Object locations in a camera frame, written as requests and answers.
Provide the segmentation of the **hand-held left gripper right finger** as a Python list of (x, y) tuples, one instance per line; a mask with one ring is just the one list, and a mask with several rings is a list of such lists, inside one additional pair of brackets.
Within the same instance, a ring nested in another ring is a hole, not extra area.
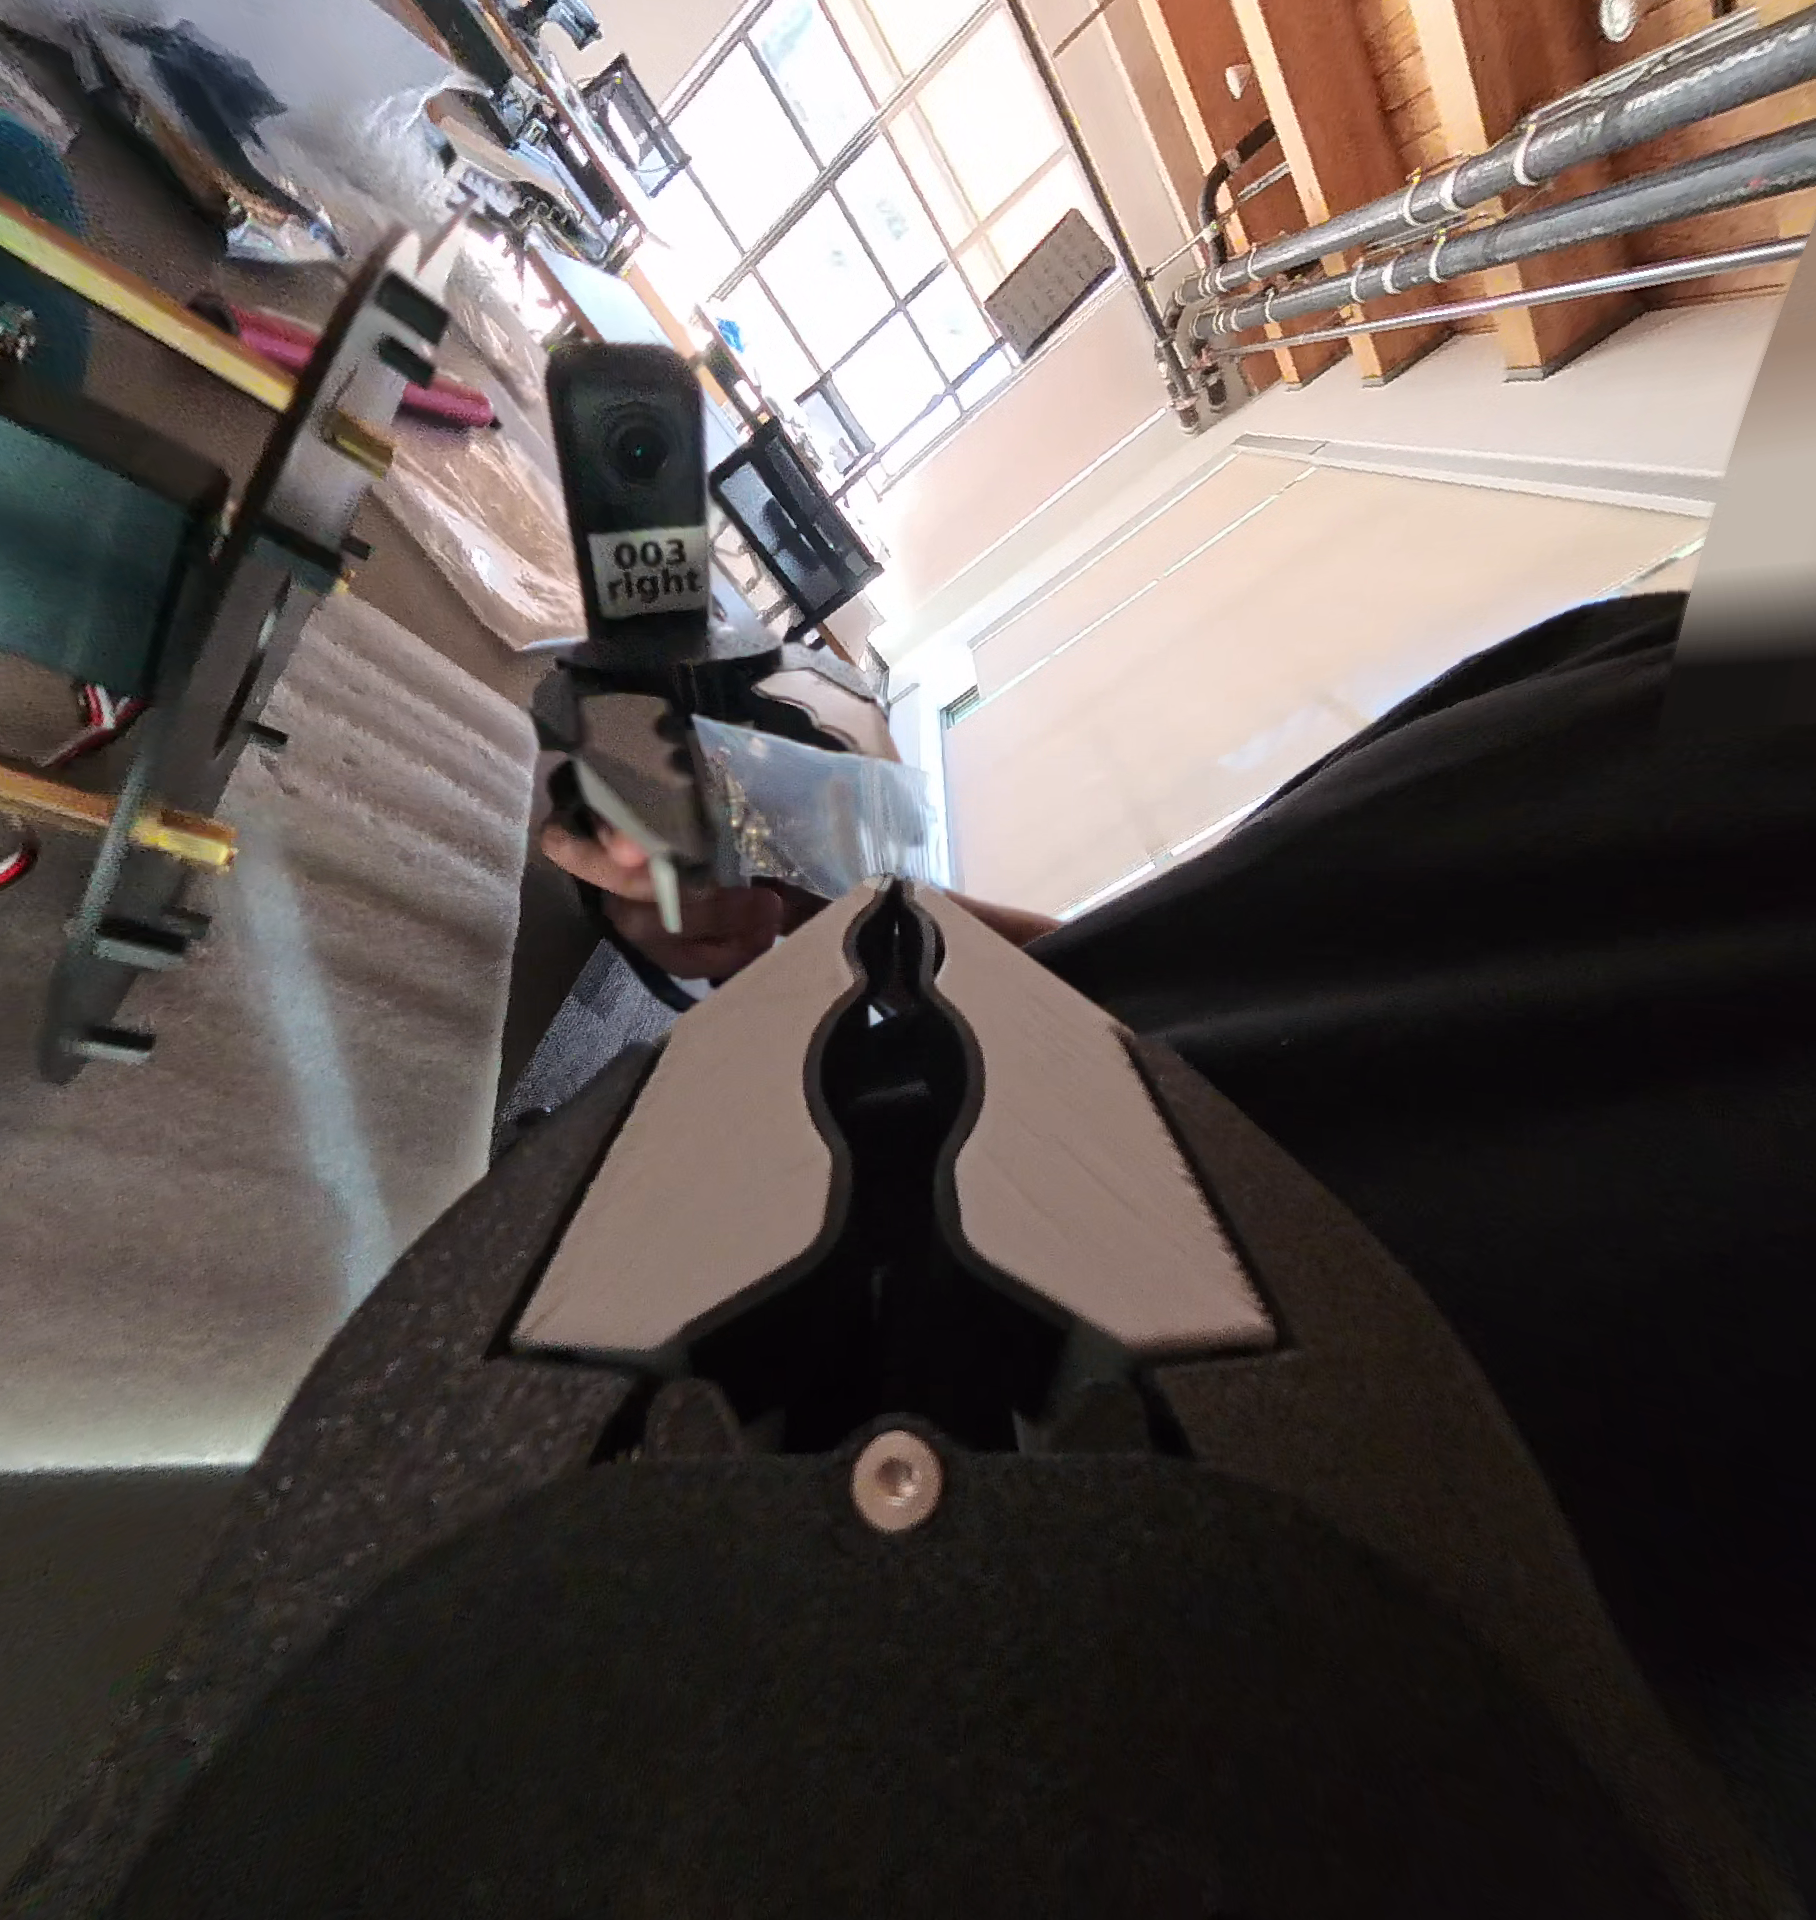
[(930, 1204), (954, 1260), (1134, 1361), (1272, 1351), (1124, 1027), (937, 889), (890, 880), (887, 905), (934, 1043)]

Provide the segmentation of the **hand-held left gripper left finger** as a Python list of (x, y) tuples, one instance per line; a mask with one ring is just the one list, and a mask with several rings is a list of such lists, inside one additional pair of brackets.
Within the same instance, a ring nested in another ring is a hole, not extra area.
[(526, 1353), (662, 1372), (805, 1277), (847, 1226), (823, 1059), (864, 1010), (860, 939), (902, 904), (868, 880), (676, 1020), (512, 1329)]

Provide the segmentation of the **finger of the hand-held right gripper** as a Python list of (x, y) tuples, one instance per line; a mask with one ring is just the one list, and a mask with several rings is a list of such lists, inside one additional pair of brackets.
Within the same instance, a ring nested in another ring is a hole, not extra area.
[(662, 934), (705, 892), (705, 802), (688, 683), (541, 683), (536, 732), (558, 755), (549, 803), (570, 843), (637, 847)]
[(754, 653), (728, 661), (739, 723), (781, 739), (900, 761), (884, 702), (836, 653)]

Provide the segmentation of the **clear zip bag with screws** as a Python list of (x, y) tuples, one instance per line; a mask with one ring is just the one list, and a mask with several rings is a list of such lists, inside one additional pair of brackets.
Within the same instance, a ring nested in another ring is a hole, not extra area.
[(703, 715), (691, 735), (720, 884), (771, 880), (838, 900), (877, 877), (943, 880), (937, 812), (918, 768)]

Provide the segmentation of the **blue toy robot arm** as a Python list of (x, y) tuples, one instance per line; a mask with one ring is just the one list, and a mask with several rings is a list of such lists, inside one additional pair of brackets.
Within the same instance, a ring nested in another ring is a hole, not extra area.
[[(236, 853), (215, 812), (249, 745), (276, 741), (263, 708), (307, 619), (365, 556), (357, 517), (403, 403), (431, 396), (459, 236), (385, 236), (287, 368), (88, 249), (52, 218), (66, 187), (53, 146), (0, 109), (0, 656), (80, 708), (53, 755), (0, 755), (0, 821), (21, 836), (0, 887), (49, 830), (95, 847), (40, 1027), (53, 1085), (152, 1054), (121, 1009), (206, 935), (192, 877)], [(81, 391), (81, 310), (272, 415), (243, 489)]]

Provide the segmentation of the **person's right hand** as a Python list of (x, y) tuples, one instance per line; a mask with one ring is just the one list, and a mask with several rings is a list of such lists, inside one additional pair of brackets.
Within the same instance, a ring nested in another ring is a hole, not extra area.
[(679, 920), (666, 925), (648, 855), (631, 836), (607, 825), (574, 829), (556, 812), (538, 843), (549, 865), (585, 889), (608, 934), (676, 982), (728, 982), (823, 911), (822, 900), (771, 883), (686, 884)]

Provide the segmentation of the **clear plastic bag with parts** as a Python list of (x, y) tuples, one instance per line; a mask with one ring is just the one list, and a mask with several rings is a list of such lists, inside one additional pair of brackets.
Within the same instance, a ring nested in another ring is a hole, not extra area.
[(502, 249), (465, 231), (442, 301), (437, 396), (486, 400), (486, 424), (403, 403), (382, 505), (471, 613), (515, 653), (585, 636), (543, 373)]

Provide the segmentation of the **black mesh chair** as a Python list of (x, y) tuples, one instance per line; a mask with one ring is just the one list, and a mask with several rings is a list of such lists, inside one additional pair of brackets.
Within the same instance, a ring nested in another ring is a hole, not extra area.
[(706, 491), (789, 602), (786, 640), (817, 636), (884, 571), (776, 419), (710, 468)]

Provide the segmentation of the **maroon electric screwdriver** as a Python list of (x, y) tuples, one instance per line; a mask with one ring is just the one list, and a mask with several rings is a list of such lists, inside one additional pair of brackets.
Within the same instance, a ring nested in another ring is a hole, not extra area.
[[(196, 297), (191, 311), (287, 373), (306, 370), (320, 343), (320, 331), (307, 324), (239, 305), (220, 296)], [(408, 385), (401, 408), (442, 427), (496, 429), (500, 424), (482, 391), (439, 374), (427, 387)]]

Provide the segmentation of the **black background chair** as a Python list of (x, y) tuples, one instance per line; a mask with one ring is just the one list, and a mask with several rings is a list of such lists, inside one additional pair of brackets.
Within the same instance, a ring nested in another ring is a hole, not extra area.
[(579, 84), (579, 99), (602, 144), (622, 160), (648, 201), (679, 180), (688, 152), (628, 57), (613, 57)]

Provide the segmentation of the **silver foil bag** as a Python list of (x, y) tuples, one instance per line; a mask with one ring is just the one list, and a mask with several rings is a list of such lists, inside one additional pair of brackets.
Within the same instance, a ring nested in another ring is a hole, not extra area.
[(86, 15), (66, 35), (84, 92), (220, 231), (227, 257), (274, 267), (347, 257), (331, 216), (272, 157), (266, 126), (285, 103), (251, 62), (186, 20)]

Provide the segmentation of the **grey hanging ceiling panel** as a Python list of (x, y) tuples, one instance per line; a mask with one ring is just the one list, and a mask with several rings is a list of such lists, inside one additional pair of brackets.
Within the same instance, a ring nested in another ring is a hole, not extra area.
[(982, 299), (995, 339), (1028, 362), (1117, 271), (1113, 247), (1082, 208), (1066, 209)]

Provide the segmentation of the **white foam sheet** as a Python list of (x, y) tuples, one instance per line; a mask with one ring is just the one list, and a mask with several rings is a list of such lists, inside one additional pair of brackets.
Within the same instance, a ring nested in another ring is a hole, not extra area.
[(141, 980), (147, 1063), (35, 1040), (93, 847), (0, 894), (0, 1475), (249, 1461), (481, 1171), (520, 920), (539, 664), (481, 673), (362, 600), (311, 619), (224, 818), (210, 930)]

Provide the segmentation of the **thin metal ceiling rod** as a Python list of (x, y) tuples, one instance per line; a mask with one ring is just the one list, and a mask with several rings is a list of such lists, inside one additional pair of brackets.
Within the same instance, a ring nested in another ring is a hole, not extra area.
[(1615, 296), (1647, 293), (1703, 279), (1724, 279), (1731, 274), (1758, 272), (1762, 267), (1777, 267), (1789, 262), (1797, 262), (1805, 249), (1808, 234), (1785, 236), (1772, 242), (1762, 242), (1737, 252), (1689, 255), (1682, 260), (1631, 267), (1616, 274), (1583, 277), (1500, 297), (1435, 304), (1399, 317), (1364, 318), (1334, 326), (1309, 329), (1307, 333), (1283, 338), (1275, 341), (1221, 341), (1214, 345), (1214, 351), (1231, 361), (1240, 361), (1262, 354), (1277, 354), (1285, 347), (1303, 350), (1307, 345), (1346, 343), (1354, 339), (1368, 339), (1376, 333), (1451, 326), (1464, 320), (1493, 318), (1500, 313), (1524, 311), (1532, 308), (1567, 305)]

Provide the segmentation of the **ceiling pipe bundle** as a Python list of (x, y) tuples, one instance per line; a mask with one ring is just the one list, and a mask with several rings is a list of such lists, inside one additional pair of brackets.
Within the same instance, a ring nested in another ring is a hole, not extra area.
[(1446, 343), (1543, 380), (1663, 308), (1775, 296), (1793, 264), (1231, 361), (1221, 341), (1399, 317), (1810, 234), (1816, 4), (1235, 4), (1248, 126), (1194, 236), (1145, 284), (1167, 412), (1198, 435), (1349, 362), (1366, 389)]

